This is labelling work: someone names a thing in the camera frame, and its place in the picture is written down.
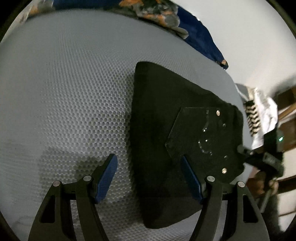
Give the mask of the grey mesh mattress pad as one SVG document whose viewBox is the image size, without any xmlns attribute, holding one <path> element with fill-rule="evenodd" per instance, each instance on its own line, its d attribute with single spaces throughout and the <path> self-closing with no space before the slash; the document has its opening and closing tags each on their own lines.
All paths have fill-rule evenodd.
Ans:
<svg viewBox="0 0 296 241">
<path fill-rule="evenodd" d="M 140 61 L 164 66 L 242 109 L 230 75 L 170 32 L 144 21 L 72 9 L 34 17 L 1 44 L 1 212 L 27 240 L 56 180 L 71 183 L 118 157 L 97 206 L 110 240 L 188 240 L 198 214 L 151 230 L 140 219 L 128 130 Z"/>
</svg>

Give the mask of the white crumpled cloth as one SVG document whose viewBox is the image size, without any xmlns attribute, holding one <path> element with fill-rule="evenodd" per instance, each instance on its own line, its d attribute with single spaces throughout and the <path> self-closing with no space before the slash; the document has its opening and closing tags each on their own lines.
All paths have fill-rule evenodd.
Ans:
<svg viewBox="0 0 296 241">
<path fill-rule="evenodd" d="M 243 105 L 247 97 L 247 88 L 248 86 L 236 84 L 236 89 L 242 99 Z M 259 133 L 252 137 L 252 149 L 257 149 L 263 146 L 264 135 L 272 131 L 278 123 L 278 106 L 274 100 L 265 95 L 262 90 L 258 88 L 252 89 L 254 89 L 255 103 L 258 107 L 261 122 Z"/>
</svg>

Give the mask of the black white striped cloth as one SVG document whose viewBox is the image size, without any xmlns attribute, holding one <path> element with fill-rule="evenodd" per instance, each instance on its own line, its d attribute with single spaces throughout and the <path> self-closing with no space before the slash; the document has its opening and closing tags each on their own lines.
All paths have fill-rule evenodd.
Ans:
<svg viewBox="0 0 296 241">
<path fill-rule="evenodd" d="M 250 134 L 253 137 L 259 133 L 261 129 L 261 122 L 257 104 L 255 103 L 254 89 L 247 88 L 247 97 L 244 102 L 244 109 L 247 117 L 247 123 L 250 130 Z"/>
</svg>

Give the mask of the black pants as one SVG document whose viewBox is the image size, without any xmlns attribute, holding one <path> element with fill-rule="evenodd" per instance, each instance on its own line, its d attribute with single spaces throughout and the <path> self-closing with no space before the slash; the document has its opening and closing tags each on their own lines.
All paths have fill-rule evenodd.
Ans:
<svg viewBox="0 0 296 241">
<path fill-rule="evenodd" d="M 201 209 L 192 171 L 232 182 L 243 170 L 243 115 L 234 105 L 155 63 L 135 67 L 129 131 L 132 174 L 145 227 Z"/>
</svg>

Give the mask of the navy floral blanket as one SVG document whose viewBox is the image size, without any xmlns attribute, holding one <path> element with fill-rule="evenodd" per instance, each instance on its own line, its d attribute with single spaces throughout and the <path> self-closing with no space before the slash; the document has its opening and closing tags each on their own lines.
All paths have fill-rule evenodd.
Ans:
<svg viewBox="0 0 296 241">
<path fill-rule="evenodd" d="M 183 39 L 205 57 L 228 69 L 208 29 L 194 15 L 172 1 L 65 0 L 37 1 L 23 14 L 23 21 L 37 15 L 65 9 L 102 9 L 156 24 Z"/>
</svg>

